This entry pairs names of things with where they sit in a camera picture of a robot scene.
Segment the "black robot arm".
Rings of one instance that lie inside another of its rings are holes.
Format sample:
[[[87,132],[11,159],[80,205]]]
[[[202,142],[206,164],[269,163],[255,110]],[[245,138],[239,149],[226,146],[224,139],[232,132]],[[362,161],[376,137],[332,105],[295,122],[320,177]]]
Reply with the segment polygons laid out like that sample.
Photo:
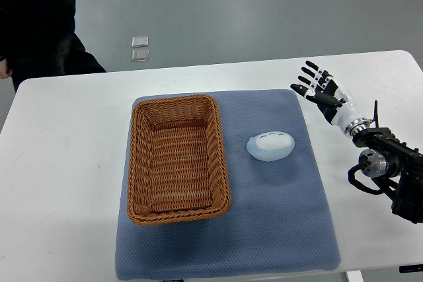
[[[352,142],[364,150],[358,164],[348,171],[355,188],[371,194],[385,194],[391,210],[411,223],[422,222],[422,153],[407,147],[387,127],[379,127],[378,103],[374,103],[375,127],[361,123],[351,130]]]

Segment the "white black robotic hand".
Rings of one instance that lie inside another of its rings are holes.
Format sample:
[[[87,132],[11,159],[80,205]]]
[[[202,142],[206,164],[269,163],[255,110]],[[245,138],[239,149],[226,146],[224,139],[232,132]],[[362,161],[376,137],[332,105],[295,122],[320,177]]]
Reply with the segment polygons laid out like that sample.
[[[291,89],[316,104],[329,124],[339,127],[347,137],[371,125],[339,79],[311,61],[306,61],[301,70],[304,75],[298,76],[300,83],[290,85]]]

